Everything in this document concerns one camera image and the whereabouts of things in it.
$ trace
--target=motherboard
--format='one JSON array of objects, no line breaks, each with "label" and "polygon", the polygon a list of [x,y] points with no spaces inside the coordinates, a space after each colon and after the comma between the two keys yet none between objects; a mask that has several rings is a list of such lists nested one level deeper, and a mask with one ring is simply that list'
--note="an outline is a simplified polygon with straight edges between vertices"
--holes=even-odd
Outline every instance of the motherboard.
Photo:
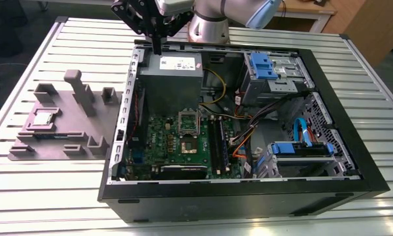
[{"label": "motherboard", "polygon": [[135,180],[168,179],[188,176],[202,179],[240,178],[242,166],[232,161],[230,138],[234,121],[224,117],[200,117],[194,111],[179,116],[151,116],[147,145],[132,148],[127,158]]}]

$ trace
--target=aluminum profile table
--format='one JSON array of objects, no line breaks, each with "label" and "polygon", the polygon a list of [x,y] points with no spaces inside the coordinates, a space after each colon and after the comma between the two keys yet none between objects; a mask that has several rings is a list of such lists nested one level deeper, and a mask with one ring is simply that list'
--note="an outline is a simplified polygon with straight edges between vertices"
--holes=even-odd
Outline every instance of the aluminum profile table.
[{"label": "aluminum profile table", "polygon": [[[350,40],[339,35],[231,29],[234,44],[311,49],[372,153],[391,191],[310,217],[126,224],[98,202],[104,161],[8,160],[39,83],[71,90],[83,71],[92,90],[123,91],[134,40],[122,21],[59,18],[0,111],[0,233],[86,235],[393,235],[393,95]],[[187,41],[187,29],[170,40]]]}]

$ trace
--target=ram slot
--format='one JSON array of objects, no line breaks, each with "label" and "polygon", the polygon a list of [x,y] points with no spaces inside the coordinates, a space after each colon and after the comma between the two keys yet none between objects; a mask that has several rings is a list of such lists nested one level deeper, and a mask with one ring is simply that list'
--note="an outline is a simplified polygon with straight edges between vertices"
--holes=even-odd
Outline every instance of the ram slot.
[{"label": "ram slot", "polygon": [[211,169],[214,175],[219,175],[222,173],[222,153],[220,153],[220,143],[218,139],[218,120],[211,119],[208,122],[208,142],[210,142],[210,150],[211,150]]},{"label": "ram slot", "polygon": [[227,172],[230,171],[228,142],[226,139],[223,120],[220,119],[218,120],[218,122],[220,127],[219,142],[220,142],[220,154],[222,154],[222,172]]}]

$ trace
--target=green circuit board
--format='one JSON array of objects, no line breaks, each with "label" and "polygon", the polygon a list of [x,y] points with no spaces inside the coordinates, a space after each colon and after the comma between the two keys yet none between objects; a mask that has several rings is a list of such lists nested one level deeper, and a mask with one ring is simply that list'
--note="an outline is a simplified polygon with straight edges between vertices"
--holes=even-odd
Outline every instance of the green circuit board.
[{"label": "green circuit board", "polygon": [[[208,178],[240,178],[240,165],[231,165],[228,173],[214,175],[211,169],[210,150],[210,118],[199,118],[198,124],[192,117],[183,117],[182,128],[192,129],[199,125],[199,135],[179,135],[179,117],[150,117],[148,141],[143,153],[143,164],[147,165],[203,165],[208,167]],[[232,137],[234,121],[226,119],[224,131]],[[148,169],[136,170],[138,180],[150,178]]]}]

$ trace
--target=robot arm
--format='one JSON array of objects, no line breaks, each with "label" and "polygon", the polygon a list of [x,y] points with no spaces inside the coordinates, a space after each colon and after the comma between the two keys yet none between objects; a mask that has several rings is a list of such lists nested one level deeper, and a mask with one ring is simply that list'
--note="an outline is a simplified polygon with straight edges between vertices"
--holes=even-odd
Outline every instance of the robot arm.
[{"label": "robot arm", "polygon": [[194,17],[192,0],[178,0],[182,4],[167,5],[172,0],[118,0],[112,11],[138,34],[154,44],[155,54],[162,55],[162,44],[174,36]]},{"label": "robot arm", "polygon": [[280,3],[282,0],[118,0],[112,11],[138,34],[147,36],[155,54],[160,55],[167,37],[174,36],[191,19],[192,41],[226,43],[228,18],[262,29]]}]

